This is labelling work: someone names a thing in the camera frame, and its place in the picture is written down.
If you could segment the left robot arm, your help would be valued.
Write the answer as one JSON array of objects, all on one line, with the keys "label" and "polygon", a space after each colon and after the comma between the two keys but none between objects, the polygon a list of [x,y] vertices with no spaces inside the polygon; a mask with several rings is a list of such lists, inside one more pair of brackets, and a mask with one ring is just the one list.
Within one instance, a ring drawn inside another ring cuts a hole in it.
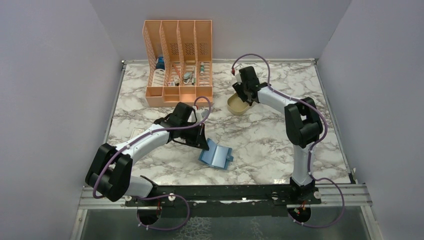
[{"label": "left robot arm", "polygon": [[184,145],[209,150],[205,137],[205,124],[210,110],[196,111],[195,106],[179,102],[173,112],[156,119],[136,137],[112,146],[102,144],[88,169],[85,183],[93,188],[93,197],[116,202],[122,197],[138,197],[144,205],[157,200],[154,183],[146,177],[134,177],[132,167],[151,151],[174,139],[184,140]]}]

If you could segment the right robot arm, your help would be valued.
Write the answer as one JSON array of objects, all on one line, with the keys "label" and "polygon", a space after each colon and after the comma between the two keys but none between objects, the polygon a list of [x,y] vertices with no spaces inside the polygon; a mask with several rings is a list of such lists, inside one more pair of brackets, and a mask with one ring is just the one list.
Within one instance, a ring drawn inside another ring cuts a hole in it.
[{"label": "right robot arm", "polygon": [[315,180],[311,177],[312,158],[310,152],[313,143],[319,140],[323,124],[316,112],[315,101],[311,97],[293,98],[270,89],[266,82],[260,83],[252,66],[231,70],[236,83],[232,85],[242,102],[263,104],[284,114],[285,132],[293,144],[293,173],[289,180],[289,199],[300,204],[315,191]]}]

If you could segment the blue leather card holder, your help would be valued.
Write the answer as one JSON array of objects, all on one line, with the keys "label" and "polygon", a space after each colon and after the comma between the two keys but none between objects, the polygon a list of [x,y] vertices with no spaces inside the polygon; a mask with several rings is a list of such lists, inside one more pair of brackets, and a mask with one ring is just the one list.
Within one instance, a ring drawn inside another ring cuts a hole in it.
[{"label": "blue leather card holder", "polygon": [[233,149],[215,143],[212,139],[206,140],[209,150],[202,150],[198,160],[209,167],[227,170],[229,164],[233,162]]}]

